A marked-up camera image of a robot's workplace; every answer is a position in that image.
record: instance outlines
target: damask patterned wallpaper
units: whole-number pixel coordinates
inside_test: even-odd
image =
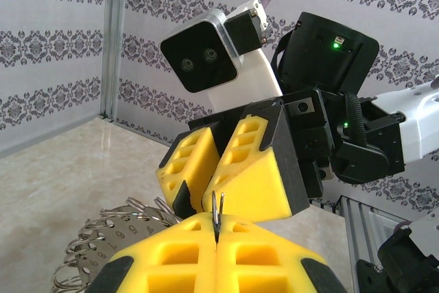
[[[183,89],[158,45],[173,27],[196,14],[214,7],[229,13],[244,1],[126,0],[118,121],[170,142],[187,129],[189,119],[210,113],[206,95]],[[301,12],[325,16],[376,38],[381,50],[361,96],[404,89],[439,74],[439,0],[273,0],[266,10],[268,58]],[[334,204],[344,194],[404,218],[418,218],[439,206],[438,159],[438,152],[433,153],[409,164],[402,174],[361,187],[325,182],[323,202]]]
[[[0,152],[99,113],[105,0],[0,0]]]

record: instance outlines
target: metal ring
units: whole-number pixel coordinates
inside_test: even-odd
[[[155,198],[154,202],[157,207],[150,207],[139,200],[129,197],[127,199],[127,206],[133,208],[131,212],[102,209],[100,211],[99,218],[95,218],[94,220],[88,219],[84,226],[78,231],[78,238],[69,242],[69,245],[65,250],[66,256],[64,257],[64,264],[58,267],[52,276],[53,287],[51,292],[80,293],[85,291],[86,285],[82,284],[81,276],[71,277],[62,281],[59,281],[58,277],[65,268],[78,268],[78,261],[86,258],[86,255],[84,254],[90,250],[96,249],[96,247],[91,247],[90,244],[105,239],[105,237],[96,237],[93,233],[103,228],[112,228],[113,226],[111,224],[106,223],[107,220],[131,216],[138,220],[155,220],[168,227],[181,221],[181,219],[174,214],[172,209],[166,204],[165,201],[161,200],[160,198]]]
[[[81,284],[76,284],[76,287],[73,287],[72,284],[74,283],[81,283]],[[74,292],[74,293],[80,293],[84,291],[84,286],[82,285],[81,282],[81,277],[80,276],[74,276],[74,277],[70,277],[68,279],[65,279],[63,281],[60,282],[61,285],[69,285],[72,286],[71,288],[58,288],[58,287],[52,287],[51,289],[51,293],[67,293],[67,292]]]
[[[55,271],[54,275],[52,276],[52,284],[56,287],[56,288],[62,288],[62,289],[70,289],[70,288],[83,288],[84,286],[81,283],[81,286],[79,285],[72,285],[71,283],[67,282],[67,285],[64,283],[64,281],[58,281],[58,279],[56,278],[58,276],[58,274],[60,273],[60,271],[66,267],[69,267],[73,262],[67,262],[64,263],[62,266],[58,267],[58,269]]]
[[[85,252],[88,252],[88,251],[90,251],[90,250],[95,250],[95,249],[96,249],[96,247],[83,248],[82,250],[78,250],[78,251],[76,251],[76,252],[74,252],[74,253],[70,253],[70,254],[68,254],[68,255],[66,255],[66,256],[64,257],[64,262],[66,263],[66,262],[70,262],[70,261],[72,261],[72,260],[70,260],[72,257],[75,257],[76,260],[79,260],[79,259],[81,259],[81,258],[80,258],[80,257],[77,257],[77,256],[79,256],[79,255],[81,255],[81,254],[83,254],[83,253],[85,253]]]
[[[88,243],[98,242],[99,240],[104,240],[104,239],[105,239],[105,237],[96,237],[96,238],[93,238],[93,239],[87,239],[87,240],[77,241],[77,242],[75,242],[75,243],[69,245],[69,246],[67,247],[67,250],[72,249],[72,248],[75,248],[76,246],[79,246],[79,245],[82,245],[82,244],[88,244]]]

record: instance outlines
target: screw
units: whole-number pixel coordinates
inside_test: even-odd
[[[299,109],[300,112],[305,113],[308,110],[308,104],[306,104],[304,102],[301,102],[298,105],[298,109]]]
[[[374,266],[373,268],[376,272],[383,272],[384,270],[383,266]]]

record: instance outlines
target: floor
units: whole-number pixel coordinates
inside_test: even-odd
[[[2,292],[48,292],[64,249],[101,208],[162,196],[155,169],[167,147],[102,119],[0,159]],[[309,248],[353,292],[344,219],[310,207],[261,226]]]

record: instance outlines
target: camera lens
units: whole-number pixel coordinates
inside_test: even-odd
[[[186,72],[192,71],[193,70],[193,62],[190,59],[185,58],[185,59],[183,59],[183,61],[181,61],[181,68]]]
[[[211,48],[208,48],[204,51],[204,58],[207,62],[213,62],[217,59],[217,52]]]

